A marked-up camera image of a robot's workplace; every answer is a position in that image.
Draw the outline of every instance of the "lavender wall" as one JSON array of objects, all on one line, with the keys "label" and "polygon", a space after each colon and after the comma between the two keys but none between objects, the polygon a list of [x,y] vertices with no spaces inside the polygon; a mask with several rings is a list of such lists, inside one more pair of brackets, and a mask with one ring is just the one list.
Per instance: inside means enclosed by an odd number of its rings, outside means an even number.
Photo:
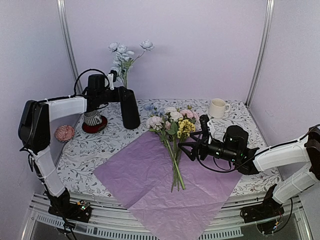
[{"label": "lavender wall", "polygon": [[[0,239],[17,240],[40,181],[30,171],[18,126],[29,99],[67,95],[73,80],[56,0],[1,1],[0,7]],[[75,118],[53,123],[74,124]],[[62,145],[52,141],[57,157]]]},{"label": "lavender wall", "polygon": [[[251,106],[271,145],[320,123],[320,1],[275,1],[266,55]],[[280,168],[287,178],[301,165]],[[320,187],[301,194],[314,239],[320,239]]]},{"label": "lavender wall", "polygon": [[66,12],[78,69],[108,72],[111,42],[138,52],[156,48],[133,67],[138,98],[245,100],[262,35],[265,0],[68,0]]}]

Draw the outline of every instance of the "pink ball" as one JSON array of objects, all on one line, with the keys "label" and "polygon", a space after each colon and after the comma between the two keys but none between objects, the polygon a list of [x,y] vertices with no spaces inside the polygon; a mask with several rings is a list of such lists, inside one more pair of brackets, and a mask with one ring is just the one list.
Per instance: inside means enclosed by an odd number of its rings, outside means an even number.
[{"label": "pink ball", "polygon": [[69,125],[62,125],[55,130],[54,136],[59,142],[66,143],[75,136],[75,129]]}]

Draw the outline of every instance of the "table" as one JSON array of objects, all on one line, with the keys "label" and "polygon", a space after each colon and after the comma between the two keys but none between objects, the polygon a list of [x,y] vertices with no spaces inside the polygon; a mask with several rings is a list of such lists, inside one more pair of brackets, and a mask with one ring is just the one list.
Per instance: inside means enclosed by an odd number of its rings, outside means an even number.
[{"label": "table", "polygon": [[[262,136],[246,106],[240,101],[227,102],[231,105],[230,112],[226,113],[224,118],[213,119],[216,129],[215,138],[221,140],[228,126],[239,125],[249,133],[249,148],[265,147]],[[113,198],[92,172],[127,144],[148,131],[145,123],[154,108],[158,110],[166,107],[185,109],[187,105],[191,105],[200,116],[207,113],[210,101],[206,99],[144,99],[138,100],[137,104],[141,125],[134,130],[123,127],[119,103],[110,103],[100,111],[108,119],[108,124],[107,128],[99,133],[85,133],[82,130],[83,117],[79,119],[75,127],[75,137],[64,147],[57,165],[58,175],[69,191],[76,194]],[[260,194],[279,181],[281,178],[277,168],[256,175],[243,175],[231,197]]]}]

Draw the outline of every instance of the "red coaster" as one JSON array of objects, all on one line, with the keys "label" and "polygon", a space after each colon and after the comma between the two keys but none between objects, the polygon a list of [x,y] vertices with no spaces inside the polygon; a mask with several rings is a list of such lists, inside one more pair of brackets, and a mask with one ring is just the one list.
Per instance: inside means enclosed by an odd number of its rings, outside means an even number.
[{"label": "red coaster", "polygon": [[96,134],[100,132],[102,129],[104,129],[107,126],[108,120],[105,116],[101,116],[102,123],[95,126],[89,126],[85,122],[82,124],[82,130],[85,131],[87,134]]}]

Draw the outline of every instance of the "yellow flower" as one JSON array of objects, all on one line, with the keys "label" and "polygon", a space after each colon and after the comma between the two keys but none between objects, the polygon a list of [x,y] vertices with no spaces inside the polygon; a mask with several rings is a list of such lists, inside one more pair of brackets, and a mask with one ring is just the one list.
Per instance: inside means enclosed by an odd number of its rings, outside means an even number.
[{"label": "yellow flower", "polygon": [[196,131],[196,126],[188,119],[179,121],[179,129],[177,132],[178,139],[187,138],[191,132]]}]

